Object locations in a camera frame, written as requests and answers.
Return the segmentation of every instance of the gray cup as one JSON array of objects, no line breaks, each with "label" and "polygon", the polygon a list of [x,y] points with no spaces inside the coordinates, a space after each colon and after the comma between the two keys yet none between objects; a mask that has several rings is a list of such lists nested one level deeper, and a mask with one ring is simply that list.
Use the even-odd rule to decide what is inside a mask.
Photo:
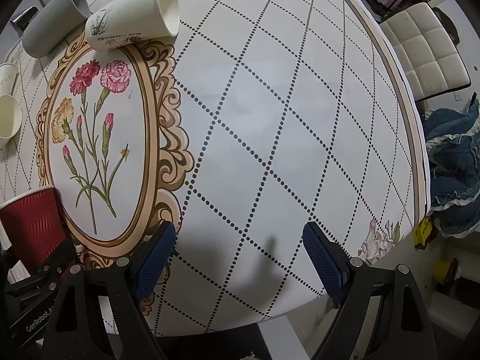
[{"label": "gray cup", "polygon": [[51,0],[23,33],[23,48],[28,55],[42,58],[89,16],[87,0]]}]

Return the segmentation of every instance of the flower stem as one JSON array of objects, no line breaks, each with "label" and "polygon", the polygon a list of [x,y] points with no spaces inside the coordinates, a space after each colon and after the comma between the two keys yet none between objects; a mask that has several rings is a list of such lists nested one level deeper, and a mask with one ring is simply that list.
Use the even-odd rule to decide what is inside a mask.
[{"label": "flower stem", "polygon": [[88,179],[88,169],[87,169],[87,164],[85,162],[85,152],[83,152],[83,150],[80,150],[80,148],[78,147],[77,141],[76,141],[76,139],[73,135],[71,137],[71,140],[73,141],[73,144],[77,148],[78,153],[80,154],[80,157],[82,158],[83,167],[85,168],[85,178],[86,178],[87,186],[88,186],[88,188],[85,192],[87,193],[88,202],[90,203],[90,213],[92,214],[93,232],[96,235],[97,234],[97,224],[95,223],[95,213],[93,211],[93,204],[92,204],[92,186],[91,186],[91,183]]},{"label": "flower stem", "polygon": [[107,157],[103,157],[103,176],[105,178],[105,182],[107,182],[107,169],[109,167],[109,163],[107,162]]},{"label": "flower stem", "polygon": [[107,186],[106,186],[106,190],[107,190],[107,194],[106,194],[106,195],[107,195],[107,197],[110,196],[110,188],[111,188],[111,186],[112,186],[113,178],[115,177],[115,174],[117,173],[117,170],[118,170],[118,168],[120,167],[120,164],[122,163],[123,159],[125,158],[127,152],[128,152],[128,144],[127,144],[127,146],[125,147],[125,151],[123,152],[120,160],[117,162],[115,168],[113,168],[112,174],[110,175],[109,183],[108,183]]},{"label": "flower stem", "polygon": [[87,89],[83,89],[82,92],[80,93],[80,96],[82,98],[82,105],[85,107],[85,99],[87,97]]},{"label": "flower stem", "polygon": [[[82,109],[82,114],[83,118],[85,119],[85,128],[87,130],[87,138],[88,142],[90,143],[90,151],[89,153],[92,155],[93,160],[95,162],[95,166],[97,167],[98,174],[100,176],[100,183],[102,184],[102,189],[105,195],[107,195],[107,189],[106,189],[106,183],[107,183],[107,177],[105,175],[105,179],[102,178],[102,174],[100,173],[100,163],[98,161],[97,157],[97,138],[95,137],[95,125],[97,124],[97,115],[100,111],[100,108],[102,107],[105,99],[107,96],[110,94],[110,90],[108,89],[103,89],[102,93],[100,93],[100,97],[98,99],[98,102],[95,103],[94,106],[94,112],[93,112],[93,126],[92,126],[92,134],[90,135],[90,130],[88,129],[88,121],[86,118],[86,110]],[[108,199],[108,202],[105,201],[105,203],[109,206],[109,209],[114,213],[115,211],[113,210],[113,207],[110,204],[110,199]]]},{"label": "flower stem", "polygon": [[94,191],[96,193],[99,194],[99,196],[104,200],[105,204],[107,205],[107,207],[110,209],[110,211],[112,212],[112,215],[114,216],[114,218],[117,217],[117,214],[115,212],[115,210],[113,209],[113,206],[112,206],[112,203],[110,202],[110,197],[107,195],[107,187],[106,187],[106,182],[107,182],[107,176],[105,174],[105,180],[102,178],[102,174],[100,173],[100,163],[98,161],[98,157],[97,157],[97,140],[93,140],[92,141],[92,137],[95,137],[94,134],[95,134],[95,122],[96,122],[96,115],[94,113],[94,118],[93,118],[93,127],[92,127],[92,134],[90,135],[90,131],[88,130],[88,121],[87,121],[87,118],[86,118],[86,111],[85,109],[81,109],[81,112],[83,114],[83,118],[85,119],[85,129],[87,130],[87,139],[88,139],[88,143],[90,144],[90,149],[89,149],[89,153],[90,155],[92,156],[93,158],[93,161],[95,162],[95,166],[97,167],[97,171],[95,173],[95,177],[94,177],[94,180],[95,178],[97,177],[97,175],[100,177],[100,183],[102,184],[102,190],[103,190],[103,193],[99,193],[99,190],[98,189],[94,189]]}]

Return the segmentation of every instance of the carnation illustration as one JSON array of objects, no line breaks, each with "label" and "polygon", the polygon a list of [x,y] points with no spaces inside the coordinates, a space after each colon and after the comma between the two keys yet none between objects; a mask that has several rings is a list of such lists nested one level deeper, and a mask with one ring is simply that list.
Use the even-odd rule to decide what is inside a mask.
[{"label": "carnation illustration", "polygon": [[[94,78],[100,76],[100,85],[103,87],[97,101],[94,102],[92,108],[89,108],[89,101],[87,100],[87,89],[92,86]],[[128,155],[128,144],[125,145],[120,153],[112,154],[117,157],[116,164],[113,169],[109,169],[109,146],[110,137],[113,132],[113,112],[108,112],[102,124],[102,141],[101,154],[98,154],[98,140],[99,134],[95,132],[97,127],[97,116],[102,110],[105,100],[110,93],[122,93],[130,84],[131,70],[128,65],[121,60],[108,62],[103,69],[100,63],[94,59],[79,67],[75,76],[70,82],[70,93],[73,96],[80,95],[80,114],[76,118],[75,127],[70,124],[74,118],[74,106],[71,104],[71,99],[64,98],[59,107],[55,111],[52,120],[52,140],[54,143],[62,143],[68,138],[73,146],[75,146],[83,165],[83,171],[78,171],[74,165],[74,159],[71,156],[70,149],[67,145],[62,148],[63,159],[67,164],[72,177],[80,185],[80,190],[77,195],[76,205],[78,205],[82,195],[86,195],[90,211],[92,215],[93,231],[97,234],[97,225],[95,222],[95,213],[92,203],[92,194],[102,198],[107,207],[110,209],[112,215],[116,218],[117,214],[112,206],[110,199],[110,190],[117,171]],[[95,171],[88,172],[86,156],[90,156],[95,164]]]}]

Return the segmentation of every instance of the blue gripper pad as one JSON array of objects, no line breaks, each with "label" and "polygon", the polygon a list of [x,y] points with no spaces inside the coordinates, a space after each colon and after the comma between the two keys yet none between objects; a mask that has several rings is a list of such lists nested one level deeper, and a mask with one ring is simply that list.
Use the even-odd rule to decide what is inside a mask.
[{"label": "blue gripper pad", "polygon": [[153,292],[163,267],[173,251],[176,237],[175,227],[170,223],[138,270],[137,286],[133,293],[137,304]]},{"label": "blue gripper pad", "polygon": [[302,239],[328,296],[342,304],[347,297],[343,290],[344,278],[342,272],[308,223],[303,227]]}]

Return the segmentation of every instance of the screw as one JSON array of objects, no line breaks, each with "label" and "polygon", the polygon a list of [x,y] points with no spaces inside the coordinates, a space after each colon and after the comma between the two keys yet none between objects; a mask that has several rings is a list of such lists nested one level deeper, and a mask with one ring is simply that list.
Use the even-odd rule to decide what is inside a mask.
[{"label": "screw", "polygon": [[353,266],[356,266],[358,268],[359,266],[362,266],[363,261],[362,261],[362,259],[359,259],[358,257],[352,257],[350,259],[350,264],[352,264]]},{"label": "screw", "polygon": [[117,259],[117,266],[125,266],[130,262],[128,257],[120,257]]},{"label": "screw", "polygon": [[80,265],[75,264],[73,267],[70,268],[70,273],[75,275],[80,272],[80,269],[81,269]]},{"label": "screw", "polygon": [[400,264],[400,265],[398,266],[398,270],[399,270],[401,273],[403,273],[404,275],[406,275],[408,272],[410,272],[410,269],[409,269],[406,265],[404,265],[404,264]]}]

